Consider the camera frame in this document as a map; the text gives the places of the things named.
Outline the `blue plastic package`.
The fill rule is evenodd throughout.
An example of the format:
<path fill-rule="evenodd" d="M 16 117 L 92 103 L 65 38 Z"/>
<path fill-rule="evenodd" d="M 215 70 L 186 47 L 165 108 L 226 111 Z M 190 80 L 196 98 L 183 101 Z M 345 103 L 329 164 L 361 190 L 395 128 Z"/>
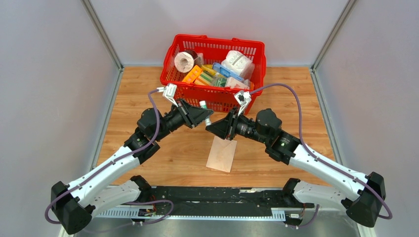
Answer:
<path fill-rule="evenodd" d="M 212 69 L 216 72 L 220 73 L 221 75 L 225 76 L 226 78 L 233 77 L 234 79 L 238 81 L 244 81 L 244 79 L 239 76 L 238 74 L 234 73 L 233 71 L 227 69 L 225 66 L 219 64 L 219 63 L 213 63 Z"/>

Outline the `cream paper envelope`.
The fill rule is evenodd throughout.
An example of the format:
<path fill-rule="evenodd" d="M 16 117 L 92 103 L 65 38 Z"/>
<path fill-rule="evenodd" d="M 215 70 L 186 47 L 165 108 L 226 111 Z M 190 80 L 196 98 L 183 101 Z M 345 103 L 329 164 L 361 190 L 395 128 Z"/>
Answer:
<path fill-rule="evenodd" d="M 214 137 L 206 163 L 207 168 L 229 173 L 231 172 L 237 141 Z"/>

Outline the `red plastic shopping basket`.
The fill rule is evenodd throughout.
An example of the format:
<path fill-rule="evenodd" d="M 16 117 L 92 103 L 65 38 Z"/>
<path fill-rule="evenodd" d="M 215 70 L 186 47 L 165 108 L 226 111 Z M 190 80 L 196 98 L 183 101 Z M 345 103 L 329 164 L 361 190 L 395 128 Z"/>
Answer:
<path fill-rule="evenodd" d="M 228 51 L 237 50 L 250 58 L 255 64 L 250 79 L 253 88 L 258 89 L 264 85 L 266 57 L 263 42 L 238 38 L 209 38 L 206 35 L 177 34 L 167 50 L 160 76 L 162 85 L 173 83 L 177 86 L 176 99 L 183 98 L 194 106 L 198 106 L 200 101 L 205 101 L 209 109 L 225 113 L 238 105 L 234 98 L 234 94 L 239 91 L 237 88 L 204 86 L 183 82 L 185 74 L 175 68 L 174 57 L 176 54 L 189 49 L 202 53 L 205 63 L 209 64 L 220 63 L 225 59 Z"/>

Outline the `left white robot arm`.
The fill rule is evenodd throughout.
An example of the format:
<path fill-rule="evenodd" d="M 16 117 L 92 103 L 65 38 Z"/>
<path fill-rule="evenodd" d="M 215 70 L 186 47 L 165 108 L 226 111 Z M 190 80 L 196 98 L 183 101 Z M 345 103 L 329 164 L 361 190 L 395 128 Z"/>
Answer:
<path fill-rule="evenodd" d="M 164 114 L 156 107 L 146 109 L 134 133 L 105 162 L 68 184 L 59 181 L 51 187 L 51 204 L 47 210 L 51 210 L 58 219 L 56 223 L 72 235 L 105 210 L 126 202 L 148 203 L 151 191 L 141 176 L 134 176 L 115 188 L 107 187 L 152 157 L 160 149 L 160 140 L 183 125 L 197 127 L 213 113 L 211 109 L 190 105 L 183 99 L 176 100 Z"/>

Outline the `wrapped white tissue pack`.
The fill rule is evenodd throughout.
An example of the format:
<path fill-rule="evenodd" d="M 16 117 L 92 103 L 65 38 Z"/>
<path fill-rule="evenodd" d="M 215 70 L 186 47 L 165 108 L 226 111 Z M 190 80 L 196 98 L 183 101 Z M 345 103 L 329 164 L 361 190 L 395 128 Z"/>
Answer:
<path fill-rule="evenodd" d="M 230 50 L 221 65 L 245 79 L 249 79 L 255 69 L 252 60 L 237 50 Z"/>

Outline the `green white glue stick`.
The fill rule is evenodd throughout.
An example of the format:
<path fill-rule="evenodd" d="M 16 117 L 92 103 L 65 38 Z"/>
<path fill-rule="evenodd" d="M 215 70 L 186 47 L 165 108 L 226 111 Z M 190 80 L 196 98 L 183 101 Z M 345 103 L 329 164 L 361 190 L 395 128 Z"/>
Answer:
<path fill-rule="evenodd" d="M 205 101 L 200 101 L 200 102 L 199 102 L 199 104 L 200 104 L 200 107 L 201 107 L 201 108 L 203 108 L 203 109 L 207 109 L 207 104 L 206 104 L 206 102 L 205 102 Z"/>

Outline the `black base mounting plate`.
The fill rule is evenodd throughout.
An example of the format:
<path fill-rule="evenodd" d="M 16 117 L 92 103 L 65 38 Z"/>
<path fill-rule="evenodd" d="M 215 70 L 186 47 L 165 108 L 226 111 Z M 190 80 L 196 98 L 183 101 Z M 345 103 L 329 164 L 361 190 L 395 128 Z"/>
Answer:
<path fill-rule="evenodd" d="M 179 187 L 155 186 L 136 203 L 155 201 L 158 215 L 170 217 L 268 217 L 273 208 L 301 211 L 314 204 L 303 204 L 281 188 Z"/>

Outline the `green yellow sponge pack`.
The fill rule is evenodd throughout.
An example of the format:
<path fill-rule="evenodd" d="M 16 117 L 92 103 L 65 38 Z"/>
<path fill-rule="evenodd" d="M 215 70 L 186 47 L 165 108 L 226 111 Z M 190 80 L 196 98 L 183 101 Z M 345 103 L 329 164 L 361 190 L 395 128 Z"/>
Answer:
<path fill-rule="evenodd" d="M 214 86 L 215 79 L 211 75 L 207 74 L 206 72 L 202 72 L 194 80 L 194 84 L 203 85 L 203 86 Z"/>

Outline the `orange plastic box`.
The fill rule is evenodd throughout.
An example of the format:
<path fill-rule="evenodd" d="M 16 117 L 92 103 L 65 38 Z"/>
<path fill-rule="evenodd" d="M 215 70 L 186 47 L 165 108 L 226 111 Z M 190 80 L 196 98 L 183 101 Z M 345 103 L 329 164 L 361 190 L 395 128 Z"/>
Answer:
<path fill-rule="evenodd" d="M 194 83 L 194 81 L 200 76 L 200 74 L 203 72 L 203 69 L 195 65 L 183 78 L 182 82 L 191 84 Z"/>

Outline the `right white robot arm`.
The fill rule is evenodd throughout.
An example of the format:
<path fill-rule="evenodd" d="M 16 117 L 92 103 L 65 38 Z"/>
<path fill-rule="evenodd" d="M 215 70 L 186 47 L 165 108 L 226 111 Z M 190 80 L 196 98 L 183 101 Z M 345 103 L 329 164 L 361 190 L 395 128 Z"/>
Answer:
<path fill-rule="evenodd" d="M 351 170 L 314 151 L 299 138 L 282 129 L 282 121 L 271 109 L 257 113 L 256 118 L 239 115 L 233 108 L 225 118 L 213 122 L 206 130 L 215 136 L 232 140 L 236 135 L 261 142 L 273 160 L 305 170 L 330 184 L 313 185 L 291 178 L 282 192 L 283 203 L 328 205 L 344 210 L 356 223 L 372 228 L 380 215 L 386 197 L 384 177 Z"/>

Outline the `white small box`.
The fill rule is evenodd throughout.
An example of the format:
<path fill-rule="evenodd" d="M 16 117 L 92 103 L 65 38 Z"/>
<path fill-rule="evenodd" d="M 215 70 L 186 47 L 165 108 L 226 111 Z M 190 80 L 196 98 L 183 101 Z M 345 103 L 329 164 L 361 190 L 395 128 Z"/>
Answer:
<path fill-rule="evenodd" d="M 225 83 L 225 87 L 229 87 L 229 88 L 240 88 L 240 89 L 250 89 L 250 87 L 248 85 L 246 85 L 245 83 L 233 78 L 233 77 L 228 77 Z"/>

